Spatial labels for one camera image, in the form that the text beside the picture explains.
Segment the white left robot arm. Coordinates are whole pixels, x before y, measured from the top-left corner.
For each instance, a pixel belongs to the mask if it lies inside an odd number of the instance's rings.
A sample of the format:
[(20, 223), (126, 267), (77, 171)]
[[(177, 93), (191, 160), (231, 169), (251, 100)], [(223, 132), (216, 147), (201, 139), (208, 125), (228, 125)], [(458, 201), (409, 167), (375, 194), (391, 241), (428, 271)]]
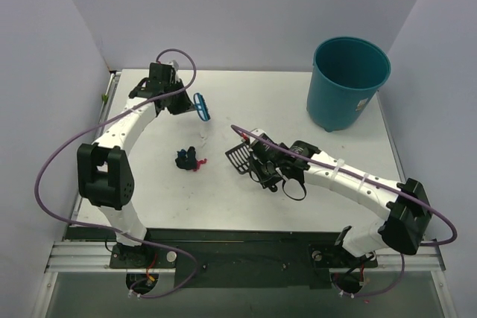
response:
[(92, 144), (77, 151), (79, 194), (105, 216), (116, 233), (121, 255), (137, 267), (154, 256), (144, 239), (148, 230), (138, 217), (132, 197), (135, 180), (128, 155), (144, 129), (164, 110), (172, 115), (191, 112), (194, 105), (179, 78), (177, 62), (151, 63), (148, 76), (130, 91), (119, 120)]

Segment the black slotted scoop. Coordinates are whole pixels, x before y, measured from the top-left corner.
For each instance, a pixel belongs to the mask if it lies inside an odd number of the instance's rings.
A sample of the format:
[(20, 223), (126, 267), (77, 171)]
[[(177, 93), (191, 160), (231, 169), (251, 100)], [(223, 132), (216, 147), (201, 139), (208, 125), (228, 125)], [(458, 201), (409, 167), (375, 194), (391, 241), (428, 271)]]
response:
[(250, 147), (246, 142), (236, 145), (225, 152), (225, 156), (240, 175), (250, 171)]

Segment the blue brush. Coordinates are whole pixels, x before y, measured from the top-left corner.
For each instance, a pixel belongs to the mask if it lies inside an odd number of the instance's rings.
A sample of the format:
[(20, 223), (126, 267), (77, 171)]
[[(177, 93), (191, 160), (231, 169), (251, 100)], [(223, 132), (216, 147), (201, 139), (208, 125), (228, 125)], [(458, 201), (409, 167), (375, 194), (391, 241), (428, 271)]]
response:
[(200, 120), (207, 122), (211, 119), (209, 114), (209, 109), (206, 105), (206, 101), (201, 93), (196, 92), (193, 95), (193, 101), (195, 105), (196, 112), (200, 118)]

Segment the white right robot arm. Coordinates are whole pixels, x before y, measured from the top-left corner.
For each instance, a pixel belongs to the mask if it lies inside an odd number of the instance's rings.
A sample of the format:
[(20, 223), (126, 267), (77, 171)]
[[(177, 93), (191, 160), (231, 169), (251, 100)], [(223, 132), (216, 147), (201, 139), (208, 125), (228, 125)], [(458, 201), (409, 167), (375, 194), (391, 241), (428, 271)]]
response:
[(263, 132), (249, 141), (251, 177), (263, 188), (295, 180), (304, 188), (326, 188), (372, 211), (377, 219), (362, 227), (347, 226), (333, 246), (334, 259), (349, 265), (383, 248), (415, 255), (432, 218), (421, 182), (397, 182), (377, 177), (335, 159), (318, 147), (296, 141), (291, 147), (276, 144)]

